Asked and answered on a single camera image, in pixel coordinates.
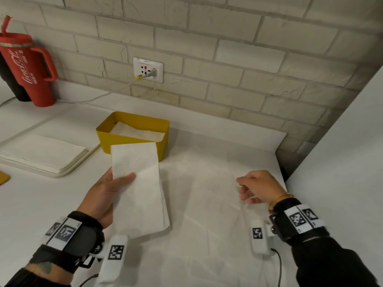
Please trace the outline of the white napkin lining box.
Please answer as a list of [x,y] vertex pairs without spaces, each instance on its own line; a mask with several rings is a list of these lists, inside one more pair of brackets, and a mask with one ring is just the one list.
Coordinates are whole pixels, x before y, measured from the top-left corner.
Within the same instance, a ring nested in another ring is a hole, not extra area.
[[165,133],[155,132],[151,130],[139,130],[122,122],[116,123],[110,134],[131,137],[135,139],[160,142],[163,140]]

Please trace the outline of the person's left forearm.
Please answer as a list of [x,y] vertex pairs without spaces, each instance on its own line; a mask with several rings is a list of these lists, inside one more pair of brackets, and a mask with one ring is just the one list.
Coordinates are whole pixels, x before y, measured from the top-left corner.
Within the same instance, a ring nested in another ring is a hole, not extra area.
[[28,263],[4,287],[71,287],[73,278],[52,262]]

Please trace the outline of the person's left hand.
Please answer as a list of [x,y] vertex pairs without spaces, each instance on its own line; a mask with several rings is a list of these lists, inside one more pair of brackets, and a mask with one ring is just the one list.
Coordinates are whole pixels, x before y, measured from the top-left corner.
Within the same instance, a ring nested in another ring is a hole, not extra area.
[[105,174],[89,189],[77,208],[78,212],[88,215],[99,222],[103,229],[113,223],[113,203],[118,191],[112,191],[113,173],[109,168]]

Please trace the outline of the white cabinet panel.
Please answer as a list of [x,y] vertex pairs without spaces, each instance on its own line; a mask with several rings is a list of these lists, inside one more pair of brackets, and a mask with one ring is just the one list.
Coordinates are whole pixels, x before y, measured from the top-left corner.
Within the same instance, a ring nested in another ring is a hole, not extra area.
[[383,66],[286,186],[343,247],[383,271]]

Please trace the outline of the person's right forearm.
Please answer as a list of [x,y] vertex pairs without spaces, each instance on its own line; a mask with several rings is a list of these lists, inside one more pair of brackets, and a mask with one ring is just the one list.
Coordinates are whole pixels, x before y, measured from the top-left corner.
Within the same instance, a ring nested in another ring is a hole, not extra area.
[[331,237],[319,237],[291,247],[299,287],[380,287],[355,251]]

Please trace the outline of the stack of white napkins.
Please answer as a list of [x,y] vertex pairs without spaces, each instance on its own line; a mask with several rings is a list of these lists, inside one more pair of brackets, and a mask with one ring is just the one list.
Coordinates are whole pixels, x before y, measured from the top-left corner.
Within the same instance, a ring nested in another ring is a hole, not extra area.
[[83,146],[31,134],[0,147],[0,160],[59,174],[87,153]]

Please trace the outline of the person's right hand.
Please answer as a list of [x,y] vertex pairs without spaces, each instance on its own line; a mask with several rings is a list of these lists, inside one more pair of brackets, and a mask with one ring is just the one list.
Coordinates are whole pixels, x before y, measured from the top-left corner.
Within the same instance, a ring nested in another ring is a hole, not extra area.
[[262,193],[259,197],[267,204],[269,213],[273,212],[277,203],[288,198],[293,198],[293,195],[286,192],[269,171],[251,171],[245,176],[248,178],[259,178],[262,181]]

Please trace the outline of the white tray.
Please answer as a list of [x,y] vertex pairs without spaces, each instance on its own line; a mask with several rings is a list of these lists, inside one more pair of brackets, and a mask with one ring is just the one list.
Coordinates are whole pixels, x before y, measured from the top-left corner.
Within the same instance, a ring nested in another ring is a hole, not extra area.
[[[14,137],[12,137],[10,139],[7,139],[7,140],[5,140],[3,142],[0,142],[0,147],[5,146],[7,143],[12,142],[12,141],[14,141],[14,140],[16,140],[16,139],[18,139],[20,137],[26,136],[26,135],[31,135],[31,134],[14,136]],[[80,159],[77,163],[75,163],[72,167],[70,167],[68,170],[66,170],[64,172],[61,172],[59,174],[54,174],[54,173],[38,170],[36,168],[32,168],[32,167],[28,167],[28,166],[20,165],[20,164],[17,164],[17,163],[8,162],[8,161],[0,160],[0,164],[5,164],[5,165],[8,165],[8,166],[12,166],[12,167],[15,167],[17,169],[21,169],[21,170],[24,170],[24,171],[27,171],[27,172],[30,172],[30,173],[38,174],[38,175],[42,175],[42,176],[45,176],[45,177],[48,177],[48,178],[61,178],[61,177],[64,177],[66,175],[69,175],[70,173],[75,171],[77,168],[79,168],[88,158],[90,158],[100,148],[100,143],[99,142],[91,143],[89,147],[88,146],[83,146],[83,147],[88,149],[88,153],[82,159]]]

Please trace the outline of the yellow rectangular box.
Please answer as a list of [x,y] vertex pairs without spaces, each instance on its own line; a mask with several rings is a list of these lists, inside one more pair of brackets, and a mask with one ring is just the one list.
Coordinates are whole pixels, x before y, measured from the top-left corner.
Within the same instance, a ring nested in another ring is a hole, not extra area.
[[151,130],[164,134],[164,138],[160,142],[156,142],[157,154],[159,162],[164,159],[165,151],[169,141],[170,121],[149,117],[144,115],[131,114],[127,112],[114,111],[96,128],[96,133],[103,151],[107,154],[111,153],[111,146],[118,144],[139,144],[149,143],[151,140],[134,138],[132,136],[123,136],[112,134],[114,126],[122,122],[132,126],[138,130]]

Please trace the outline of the black bottle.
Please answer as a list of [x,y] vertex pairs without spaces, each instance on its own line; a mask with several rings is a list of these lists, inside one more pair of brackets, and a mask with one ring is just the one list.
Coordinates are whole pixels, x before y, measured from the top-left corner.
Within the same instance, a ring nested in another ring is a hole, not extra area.
[[9,68],[7,62],[0,52],[0,77],[4,82],[7,83],[14,96],[18,101],[21,102],[31,102],[31,98],[27,94],[25,88],[18,84],[16,78],[14,77],[11,69]]

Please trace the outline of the white paper napkin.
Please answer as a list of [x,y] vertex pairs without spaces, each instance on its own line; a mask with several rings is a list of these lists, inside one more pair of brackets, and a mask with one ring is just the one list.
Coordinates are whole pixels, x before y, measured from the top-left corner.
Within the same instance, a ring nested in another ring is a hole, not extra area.
[[156,143],[111,146],[113,178],[134,173],[113,204],[113,230],[129,238],[151,235],[167,229],[170,221],[159,175]]

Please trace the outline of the white wall socket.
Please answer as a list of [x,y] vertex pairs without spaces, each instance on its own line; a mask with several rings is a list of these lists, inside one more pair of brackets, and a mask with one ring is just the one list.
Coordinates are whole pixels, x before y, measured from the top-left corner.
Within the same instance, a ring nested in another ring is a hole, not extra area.
[[[144,71],[155,68],[157,78],[142,78]],[[144,58],[133,57],[133,71],[137,80],[149,80],[156,83],[164,82],[164,64],[161,62],[150,61]]]

